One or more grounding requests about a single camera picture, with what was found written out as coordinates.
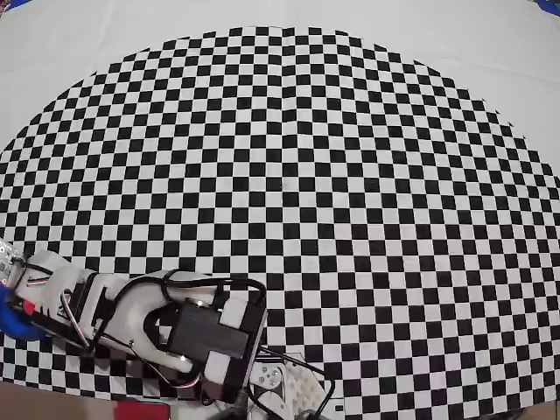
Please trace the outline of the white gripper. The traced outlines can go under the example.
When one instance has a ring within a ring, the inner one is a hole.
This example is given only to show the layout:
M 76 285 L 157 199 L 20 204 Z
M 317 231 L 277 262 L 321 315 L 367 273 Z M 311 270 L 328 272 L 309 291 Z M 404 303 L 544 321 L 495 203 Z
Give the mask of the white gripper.
M 12 258 L 12 311 L 25 337 L 44 333 L 76 346 L 94 336 L 95 273 L 43 250 Z

